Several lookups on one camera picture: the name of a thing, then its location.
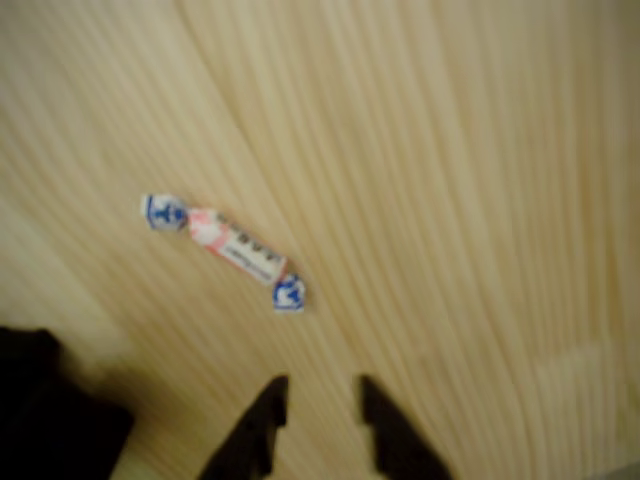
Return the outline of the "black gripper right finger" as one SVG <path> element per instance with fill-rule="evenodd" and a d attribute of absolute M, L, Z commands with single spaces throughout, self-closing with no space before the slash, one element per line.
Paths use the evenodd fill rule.
<path fill-rule="evenodd" d="M 450 470 L 371 376 L 359 379 L 363 423 L 373 438 L 376 470 L 387 479 L 449 479 Z"/>

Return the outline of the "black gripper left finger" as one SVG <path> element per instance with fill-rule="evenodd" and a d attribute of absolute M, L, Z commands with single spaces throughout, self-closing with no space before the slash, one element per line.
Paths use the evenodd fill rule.
<path fill-rule="evenodd" d="M 265 479 L 278 430 L 287 423 L 289 377 L 274 377 L 247 407 L 199 474 L 200 479 Z"/>

